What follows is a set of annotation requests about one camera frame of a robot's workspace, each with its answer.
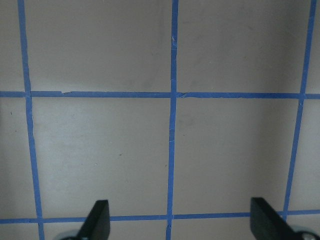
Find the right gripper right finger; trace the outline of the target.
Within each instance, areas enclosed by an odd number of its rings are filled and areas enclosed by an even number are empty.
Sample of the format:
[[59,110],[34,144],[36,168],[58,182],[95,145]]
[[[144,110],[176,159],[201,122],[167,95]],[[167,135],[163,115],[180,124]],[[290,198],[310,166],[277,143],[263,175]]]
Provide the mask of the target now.
[[262,197],[250,200],[250,230],[256,240],[303,240]]

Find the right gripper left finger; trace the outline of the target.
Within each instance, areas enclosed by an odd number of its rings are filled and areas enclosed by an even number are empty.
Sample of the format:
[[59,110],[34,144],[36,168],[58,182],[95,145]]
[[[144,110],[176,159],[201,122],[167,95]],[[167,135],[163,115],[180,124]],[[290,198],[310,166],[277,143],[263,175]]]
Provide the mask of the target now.
[[111,232],[108,200],[97,200],[85,222],[78,231],[76,240],[107,240]]

